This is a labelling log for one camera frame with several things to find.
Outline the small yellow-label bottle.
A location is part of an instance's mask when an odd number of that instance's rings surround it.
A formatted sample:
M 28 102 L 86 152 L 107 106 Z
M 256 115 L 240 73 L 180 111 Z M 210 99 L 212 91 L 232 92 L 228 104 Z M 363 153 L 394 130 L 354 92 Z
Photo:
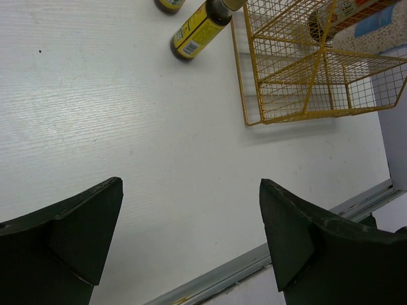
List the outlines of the small yellow-label bottle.
M 230 22 L 246 0 L 206 0 L 174 33 L 170 49 L 179 60 L 192 61 Z
M 175 15 L 184 2 L 185 0 L 154 0 L 156 7 L 168 15 Z

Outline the white granule jar silver lid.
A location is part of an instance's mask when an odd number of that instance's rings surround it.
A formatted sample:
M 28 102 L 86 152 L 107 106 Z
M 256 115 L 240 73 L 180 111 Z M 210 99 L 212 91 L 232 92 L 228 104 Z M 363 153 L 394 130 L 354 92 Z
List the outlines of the white granule jar silver lid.
M 383 55 L 406 46 L 406 1 L 398 1 L 333 38 L 334 50 Z

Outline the dark sauce bottle red label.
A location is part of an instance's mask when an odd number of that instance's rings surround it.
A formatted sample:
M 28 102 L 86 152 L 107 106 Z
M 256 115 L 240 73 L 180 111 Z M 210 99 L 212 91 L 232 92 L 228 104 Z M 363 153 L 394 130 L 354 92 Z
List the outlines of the dark sauce bottle red label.
M 308 16 L 311 38 L 320 43 L 326 35 L 330 41 L 343 29 L 378 13 L 397 1 L 327 1 Z

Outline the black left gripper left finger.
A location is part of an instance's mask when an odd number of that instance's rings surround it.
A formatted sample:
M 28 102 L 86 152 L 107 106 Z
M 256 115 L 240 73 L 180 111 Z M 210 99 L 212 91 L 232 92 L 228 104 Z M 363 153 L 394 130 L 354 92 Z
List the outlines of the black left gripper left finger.
M 89 304 L 123 200 L 111 177 L 1 223 L 1 304 Z

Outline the front small yellow-label bottle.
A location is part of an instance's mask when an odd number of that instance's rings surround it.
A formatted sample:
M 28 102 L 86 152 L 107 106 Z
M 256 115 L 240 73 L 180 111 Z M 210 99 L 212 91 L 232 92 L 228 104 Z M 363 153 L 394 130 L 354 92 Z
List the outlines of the front small yellow-label bottle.
M 246 0 L 206 0 L 174 33 L 170 49 L 179 60 L 192 61 L 230 22 Z

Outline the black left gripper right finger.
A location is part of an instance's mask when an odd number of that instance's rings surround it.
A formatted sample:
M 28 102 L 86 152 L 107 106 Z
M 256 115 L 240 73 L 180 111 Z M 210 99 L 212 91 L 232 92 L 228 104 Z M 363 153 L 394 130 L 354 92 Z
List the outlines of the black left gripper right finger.
M 259 187 L 277 288 L 287 304 L 405 304 L 406 229 L 340 217 L 274 181 Z

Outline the rear small yellow-label bottle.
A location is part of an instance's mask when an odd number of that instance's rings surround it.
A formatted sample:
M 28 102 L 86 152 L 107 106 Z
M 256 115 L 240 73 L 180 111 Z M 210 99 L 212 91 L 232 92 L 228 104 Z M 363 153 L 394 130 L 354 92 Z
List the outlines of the rear small yellow-label bottle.
M 184 2 L 185 0 L 154 0 L 156 7 L 168 15 L 175 15 Z

